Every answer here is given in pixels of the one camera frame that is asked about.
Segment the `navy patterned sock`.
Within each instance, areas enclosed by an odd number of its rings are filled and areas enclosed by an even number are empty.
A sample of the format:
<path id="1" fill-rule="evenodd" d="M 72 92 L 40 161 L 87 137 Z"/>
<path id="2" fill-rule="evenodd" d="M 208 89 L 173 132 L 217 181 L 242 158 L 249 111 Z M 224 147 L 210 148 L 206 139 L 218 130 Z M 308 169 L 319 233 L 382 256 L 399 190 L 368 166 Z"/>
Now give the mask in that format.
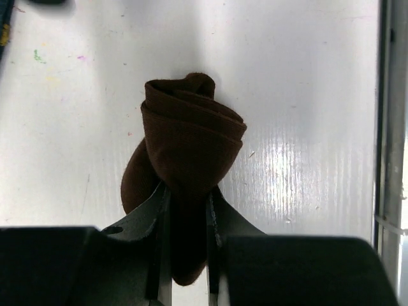
<path id="1" fill-rule="evenodd" d="M 0 0 L 0 59 L 3 58 L 4 50 L 10 40 L 11 16 L 14 0 Z"/>

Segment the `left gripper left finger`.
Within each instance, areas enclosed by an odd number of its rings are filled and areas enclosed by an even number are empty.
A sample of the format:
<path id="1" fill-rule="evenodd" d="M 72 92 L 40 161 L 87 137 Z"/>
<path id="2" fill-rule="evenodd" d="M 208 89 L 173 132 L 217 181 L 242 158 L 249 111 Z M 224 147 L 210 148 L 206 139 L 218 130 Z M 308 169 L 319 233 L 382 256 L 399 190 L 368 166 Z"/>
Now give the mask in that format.
<path id="1" fill-rule="evenodd" d="M 127 216 L 103 229 L 113 250 L 108 305 L 169 304 L 169 192 L 160 183 Z"/>

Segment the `dark brown sock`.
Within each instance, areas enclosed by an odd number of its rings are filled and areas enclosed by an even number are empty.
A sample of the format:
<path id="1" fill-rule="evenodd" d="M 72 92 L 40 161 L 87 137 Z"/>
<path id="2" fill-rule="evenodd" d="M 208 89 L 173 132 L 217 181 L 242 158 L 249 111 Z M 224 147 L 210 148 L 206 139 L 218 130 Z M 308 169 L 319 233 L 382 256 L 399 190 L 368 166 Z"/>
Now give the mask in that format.
<path id="1" fill-rule="evenodd" d="M 170 189 L 171 273 L 181 286 L 192 284 L 207 263 L 205 202 L 232 167 L 247 128 L 214 94 L 215 82 L 204 73 L 148 81 L 141 105 L 145 136 L 120 187 L 126 213 L 158 183 Z"/>

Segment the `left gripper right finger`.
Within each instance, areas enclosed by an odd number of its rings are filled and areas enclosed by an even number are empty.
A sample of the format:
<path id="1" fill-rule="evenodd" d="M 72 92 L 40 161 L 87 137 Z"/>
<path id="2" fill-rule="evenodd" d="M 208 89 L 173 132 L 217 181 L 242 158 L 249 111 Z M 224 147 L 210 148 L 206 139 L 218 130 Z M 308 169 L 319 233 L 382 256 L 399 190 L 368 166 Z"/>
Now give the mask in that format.
<path id="1" fill-rule="evenodd" d="M 213 188 L 207 198 L 206 225 L 208 304 L 229 305 L 226 276 L 227 238 L 264 236 L 265 233 L 231 206 L 219 187 Z"/>

